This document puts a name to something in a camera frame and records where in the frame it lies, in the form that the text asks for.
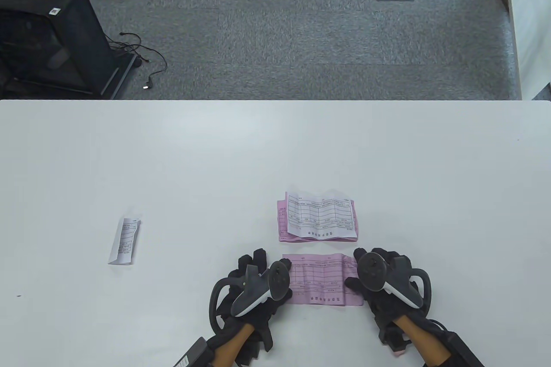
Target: white wall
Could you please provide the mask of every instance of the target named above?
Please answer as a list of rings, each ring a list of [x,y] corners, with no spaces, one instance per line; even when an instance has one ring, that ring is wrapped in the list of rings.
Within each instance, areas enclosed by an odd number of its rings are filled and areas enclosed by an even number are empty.
[[[509,0],[522,99],[551,82],[551,0]]]

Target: pink paper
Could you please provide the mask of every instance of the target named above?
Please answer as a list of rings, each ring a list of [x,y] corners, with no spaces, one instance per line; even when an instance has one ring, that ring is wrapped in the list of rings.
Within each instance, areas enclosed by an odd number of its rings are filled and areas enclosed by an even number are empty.
[[[364,305],[364,298],[344,285],[348,277],[358,276],[354,258],[342,253],[283,257],[293,263],[289,272],[293,290],[290,304]]]
[[[279,225],[279,241],[280,242],[311,242],[311,241],[348,241],[356,242],[358,240],[358,218],[356,218],[356,208],[354,207],[354,201],[351,201],[352,213],[354,215],[354,226],[356,227],[355,238],[331,238],[331,239],[315,239],[315,238],[301,238],[296,235],[289,234],[287,232],[287,201],[278,200],[278,225]]]

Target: forearm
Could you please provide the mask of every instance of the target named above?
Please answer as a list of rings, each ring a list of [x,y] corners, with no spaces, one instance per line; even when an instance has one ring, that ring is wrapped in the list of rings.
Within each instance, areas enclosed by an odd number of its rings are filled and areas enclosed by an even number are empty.
[[[441,365],[451,357],[451,353],[440,340],[431,333],[419,328],[407,316],[404,315],[394,320],[394,324],[400,327],[409,337],[421,357],[423,357],[423,360],[425,360],[425,363],[427,363],[427,367]]]
[[[253,331],[254,327],[252,325],[245,324],[234,338],[214,351],[214,360],[211,365],[213,367],[232,367],[243,344]]]

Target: black glove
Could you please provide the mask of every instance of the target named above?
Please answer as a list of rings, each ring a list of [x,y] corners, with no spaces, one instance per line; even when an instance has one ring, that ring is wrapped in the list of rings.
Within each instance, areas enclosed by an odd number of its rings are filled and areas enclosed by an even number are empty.
[[[381,248],[374,248],[372,249],[372,252],[378,253],[378,255],[383,257],[389,265],[394,258],[403,256],[396,251],[387,252]],[[360,258],[366,253],[367,251],[365,249],[356,248],[356,250],[354,251],[354,258],[356,258],[356,261],[359,261]],[[400,300],[400,298],[397,298],[393,294],[388,294],[384,290],[377,292],[370,291],[366,287],[364,287],[364,285],[360,282],[358,278],[349,277],[344,280],[344,285],[364,296],[364,300],[368,302],[373,314],[377,317],[378,320],[380,320],[380,323],[383,325],[388,325],[392,323],[394,320],[400,318],[402,315],[408,315],[415,312],[416,314],[425,317],[427,314],[425,306],[419,309],[412,308],[411,306],[405,304],[405,302]],[[415,282],[412,282],[412,285],[417,291],[419,291],[419,288],[417,287],[417,284]]]
[[[283,258],[281,262],[284,263],[287,269],[291,269],[291,261]],[[264,251],[264,249],[257,249],[254,252],[253,258],[251,258],[250,255],[243,255],[238,261],[238,269],[234,269],[234,271],[230,272],[228,277],[238,278],[244,276],[247,265],[256,265],[258,273],[262,274],[268,267],[266,251]],[[264,343],[264,349],[266,351],[272,348],[273,340],[268,327],[268,321],[272,315],[276,313],[277,309],[293,296],[293,291],[291,289],[287,291],[284,298],[279,301],[268,298],[266,302],[256,306],[247,314],[241,317],[232,317],[230,315],[230,309],[241,292],[242,290],[239,287],[230,286],[228,295],[224,297],[216,310],[216,315],[219,315],[224,321],[224,328],[222,329],[222,333],[209,339],[207,344],[210,348],[216,349],[235,337],[245,324],[252,325],[254,327],[254,332],[248,338],[236,358],[236,363],[238,363],[238,365],[248,365],[251,358],[256,358],[258,356],[260,341]]]

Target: black cable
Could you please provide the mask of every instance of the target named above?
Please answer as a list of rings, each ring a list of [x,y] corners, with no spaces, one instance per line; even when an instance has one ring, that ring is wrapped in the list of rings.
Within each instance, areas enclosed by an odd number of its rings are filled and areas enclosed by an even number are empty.
[[[138,49],[141,47],[141,48],[144,48],[146,50],[150,50],[151,52],[155,52],[157,53],[159,56],[161,56],[161,58],[163,59],[163,62],[165,64],[165,66],[161,69],[161,70],[157,70],[157,71],[154,71],[153,73],[151,73],[148,78],[147,78],[147,82],[145,84],[145,86],[143,87],[144,89],[152,89],[153,88],[153,79],[152,79],[152,76],[154,76],[155,74],[159,74],[159,73],[163,73],[163,72],[166,72],[169,65],[167,63],[167,59],[165,59],[165,56],[163,56],[163,54],[161,52],[158,52],[157,50],[153,49],[153,48],[150,48],[150,47],[147,47],[147,46],[144,46],[142,44],[142,38],[137,35],[136,33],[131,33],[131,32],[125,32],[125,31],[121,31],[120,33],[118,33],[119,35],[133,35],[135,37],[138,38],[138,41],[139,43],[137,44],[130,44],[130,43],[126,43],[126,42],[118,42],[116,40],[113,40],[112,38],[110,38],[107,34],[105,34],[105,37],[108,39],[108,42],[110,43],[110,47],[113,49],[113,50],[122,50],[124,52],[131,52],[131,53],[134,53],[136,54],[136,56],[138,56],[140,59],[142,59],[144,62],[147,62],[149,63],[149,60],[144,58],[139,52],[138,52]]]
[[[160,52],[158,52],[157,50],[152,49],[150,47],[142,46],[142,45],[140,45],[140,47],[143,47],[146,50],[151,50],[152,52],[157,53],[159,56],[161,56],[161,58],[163,59],[163,62],[165,62],[165,67],[164,68],[162,68],[161,70],[157,70],[156,72],[153,72],[148,76],[147,83],[145,84],[145,86],[143,88],[144,89],[152,89],[153,88],[153,80],[151,79],[151,76],[153,76],[154,74],[166,72],[167,69],[169,68],[169,65],[167,63],[167,59],[165,59],[165,56],[160,54]]]
[[[441,322],[437,321],[437,320],[431,320],[429,319],[430,322],[432,323],[435,323],[437,326],[439,326],[440,328],[442,328],[443,331],[447,331],[447,328],[444,326],[444,324],[442,324]]]

